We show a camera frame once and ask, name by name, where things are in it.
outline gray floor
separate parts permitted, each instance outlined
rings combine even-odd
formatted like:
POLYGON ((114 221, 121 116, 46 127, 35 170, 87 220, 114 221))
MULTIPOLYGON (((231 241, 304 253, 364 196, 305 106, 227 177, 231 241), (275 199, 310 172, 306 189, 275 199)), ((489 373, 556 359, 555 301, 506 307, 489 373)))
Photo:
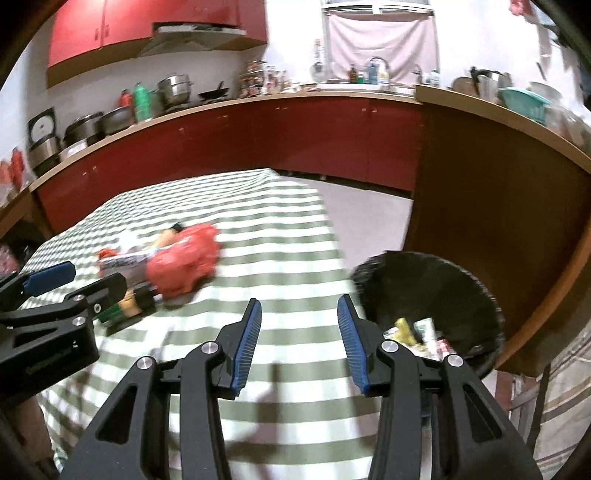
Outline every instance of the gray floor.
POLYGON ((412 200, 325 181, 290 179, 305 183, 322 194, 347 270, 353 270, 384 250, 402 248, 412 200))

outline screw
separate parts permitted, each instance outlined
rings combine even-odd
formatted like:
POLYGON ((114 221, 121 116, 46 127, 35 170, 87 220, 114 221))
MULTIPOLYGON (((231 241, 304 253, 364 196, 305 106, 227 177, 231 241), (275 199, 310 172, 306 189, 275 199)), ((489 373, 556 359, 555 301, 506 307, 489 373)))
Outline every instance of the screw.
POLYGON ((217 352, 219 349, 216 342, 206 342, 201 346, 201 351, 208 355, 217 352))
POLYGON ((398 350, 398 344, 392 340, 385 340, 382 342, 382 349, 386 352, 393 353, 398 350))
POLYGON ((461 367, 464 364, 464 360, 459 355, 448 355, 447 363, 449 363, 452 367, 461 367))
POLYGON ((142 358, 140 358, 138 360, 138 368, 142 369, 142 370, 147 370, 148 368, 150 368, 152 366, 152 364, 154 363, 154 361, 149 357, 149 356, 143 356, 142 358))

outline faucet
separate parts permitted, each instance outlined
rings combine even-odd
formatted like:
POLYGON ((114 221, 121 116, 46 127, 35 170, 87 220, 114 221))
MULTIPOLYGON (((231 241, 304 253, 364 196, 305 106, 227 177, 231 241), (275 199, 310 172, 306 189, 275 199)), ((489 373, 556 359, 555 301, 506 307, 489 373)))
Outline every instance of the faucet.
POLYGON ((388 64, 388 61, 386 59, 383 59, 382 57, 371 57, 370 59, 368 59, 368 61, 365 62, 365 68, 367 69, 369 67, 369 65, 374 60, 380 60, 380 61, 384 62, 384 65, 386 67, 386 73, 388 74, 388 89, 389 89, 390 88, 390 65, 388 64))
POLYGON ((421 66, 418 63, 415 63, 413 65, 413 69, 410 73, 417 76, 417 83, 419 85, 423 84, 423 69, 421 68, 421 66))

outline pink curtain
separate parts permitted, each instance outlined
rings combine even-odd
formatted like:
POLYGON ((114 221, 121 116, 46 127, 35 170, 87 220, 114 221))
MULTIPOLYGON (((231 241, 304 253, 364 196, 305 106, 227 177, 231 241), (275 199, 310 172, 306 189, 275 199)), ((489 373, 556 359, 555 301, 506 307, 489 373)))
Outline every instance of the pink curtain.
POLYGON ((334 77, 347 79, 350 65, 365 66, 371 57, 382 57, 390 79, 411 85, 415 64, 424 72, 439 68, 432 15, 400 12, 382 15, 332 14, 329 16, 329 49, 334 77))

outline trash can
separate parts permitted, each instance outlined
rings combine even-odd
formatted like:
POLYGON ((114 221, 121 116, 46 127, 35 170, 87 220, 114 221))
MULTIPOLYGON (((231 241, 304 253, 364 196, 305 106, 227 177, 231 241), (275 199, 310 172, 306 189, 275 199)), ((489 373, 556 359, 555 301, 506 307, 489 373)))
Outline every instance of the trash can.
POLYGON ((435 255, 386 251, 356 267, 353 282, 366 318, 383 332, 400 317, 410 326, 431 317, 479 378, 491 372, 505 342, 504 318, 470 272, 435 255))

